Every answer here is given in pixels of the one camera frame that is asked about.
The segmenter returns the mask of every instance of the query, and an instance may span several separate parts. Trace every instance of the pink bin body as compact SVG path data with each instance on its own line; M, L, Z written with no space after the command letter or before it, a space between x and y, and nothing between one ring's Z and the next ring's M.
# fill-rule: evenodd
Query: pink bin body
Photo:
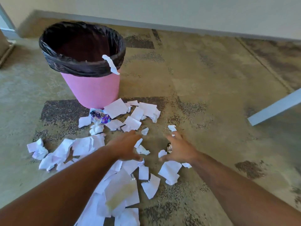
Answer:
M90 109L109 105L118 98L120 75L92 78L61 73L78 102Z

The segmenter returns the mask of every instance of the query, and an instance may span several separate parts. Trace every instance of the person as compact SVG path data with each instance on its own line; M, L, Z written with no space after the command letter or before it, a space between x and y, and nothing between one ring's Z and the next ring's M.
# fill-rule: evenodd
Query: person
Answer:
M172 153L160 161L188 162L234 225L301 225L301 213L251 180L199 152L179 132L166 138ZM139 160L134 130L53 175L0 210L1 225L74 225L94 189L116 160Z

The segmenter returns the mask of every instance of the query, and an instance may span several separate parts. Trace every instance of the concrete floor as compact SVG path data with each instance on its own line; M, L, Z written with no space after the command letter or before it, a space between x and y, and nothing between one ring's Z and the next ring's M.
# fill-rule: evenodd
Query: concrete floor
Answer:
M55 173L39 171L26 144L43 138L53 151L64 137L88 136L88 127L77 128L88 110L38 46L45 26L57 21L40 19L0 70L0 207ZM150 129L143 144L151 151L145 157L150 173L159 172L157 153L168 143L163 133L175 124L200 151L301 208L301 106L255 127L246 119L301 86L297 45L109 27L128 44L120 97L154 103L162 111L158 123L143 121ZM119 133L107 134L106 141ZM161 179L151 200L138 181L141 225L232 225L192 169L182 168L179 175L174 186Z

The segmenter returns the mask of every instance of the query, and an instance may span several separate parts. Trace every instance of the person's left hand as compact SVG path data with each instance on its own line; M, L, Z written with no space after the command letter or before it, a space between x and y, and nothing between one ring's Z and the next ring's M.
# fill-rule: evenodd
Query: person's left hand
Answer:
M112 151L115 152L116 157L120 160L126 161L134 159L142 161L143 158L134 150L135 144L141 137L141 135L136 134L135 130L131 130L115 137L108 142L106 146L110 146Z

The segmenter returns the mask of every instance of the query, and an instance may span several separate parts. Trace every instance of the trash bag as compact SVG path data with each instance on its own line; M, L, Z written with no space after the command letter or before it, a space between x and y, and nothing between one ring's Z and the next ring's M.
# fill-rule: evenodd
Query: trash bag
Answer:
M119 69L126 54L123 37L103 25L59 22L44 30L39 45L49 66L62 73L81 77L104 77L111 68L102 55Z

